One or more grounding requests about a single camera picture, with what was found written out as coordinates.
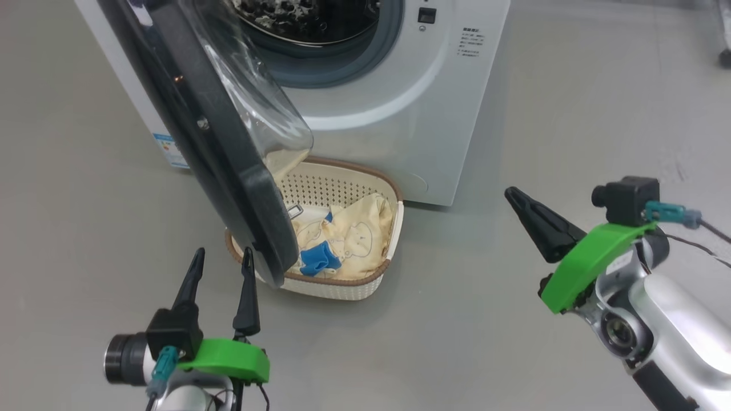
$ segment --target green bracket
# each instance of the green bracket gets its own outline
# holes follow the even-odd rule
[[[641,227],[596,226],[564,257],[546,284],[541,299],[554,314],[574,308],[576,298],[614,259],[625,252],[636,238],[656,227],[657,222]]]
[[[269,382],[269,358],[261,348],[231,339],[204,339],[193,361],[179,369],[226,375],[244,382]]]

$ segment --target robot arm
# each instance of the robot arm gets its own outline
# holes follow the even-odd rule
[[[505,197],[546,261],[561,262],[538,292],[552,312],[582,317],[658,411],[731,410],[731,330],[674,281],[651,275],[670,252],[644,212],[659,201],[657,180],[595,189],[610,223],[589,233],[515,187]]]
[[[204,339],[198,326],[195,295],[204,257],[198,249],[172,309],[159,309],[146,331],[118,334],[107,347],[107,381],[146,386],[148,411],[240,411],[243,387],[258,385],[263,392],[269,380],[267,355],[248,340],[260,329],[251,250],[241,265],[233,339]]]

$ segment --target laundry basket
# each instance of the laundry basket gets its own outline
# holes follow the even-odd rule
[[[282,285],[285,290],[295,293],[335,300],[357,301],[373,294],[393,258],[404,221],[404,199],[396,184],[379,171],[361,165],[308,158],[277,185],[285,205],[289,208],[299,204],[304,210],[304,218],[318,214],[324,217],[330,206],[347,207],[372,193],[383,195],[391,205],[393,220],[389,240],[384,248],[383,263],[377,269],[367,277],[357,280],[323,279],[288,271]],[[243,252],[229,230],[226,230],[226,247],[236,261],[241,263]]]

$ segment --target gray floor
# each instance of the gray floor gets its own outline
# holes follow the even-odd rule
[[[69,1],[0,15],[0,408],[140,410],[141,390],[104,381],[105,345],[172,301],[199,246],[202,328],[231,334],[240,277],[223,224],[167,166]],[[378,292],[261,287],[272,409],[651,410],[578,318],[542,305],[550,267],[501,191],[590,228],[594,185],[658,176],[665,200],[731,230],[731,73],[713,65],[705,17],[516,0],[455,205],[407,210]],[[731,314],[731,275],[702,253],[674,245],[661,271]],[[263,410],[257,392],[245,409]]]

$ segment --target connector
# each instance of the connector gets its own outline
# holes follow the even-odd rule
[[[674,222],[691,230],[700,227],[702,214],[698,210],[689,210],[682,205],[648,201],[645,203],[645,219],[649,222]]]
[[[178,349],[172,345],[168,345],[160,350],[160,355],[155,363],[155,369],[152,371],[152,380],[145,390],[148,398],[162,398],[162,395],[167,390],[167,381],[170,379],[173,371],[175,371],[179,358],[180,353]]]

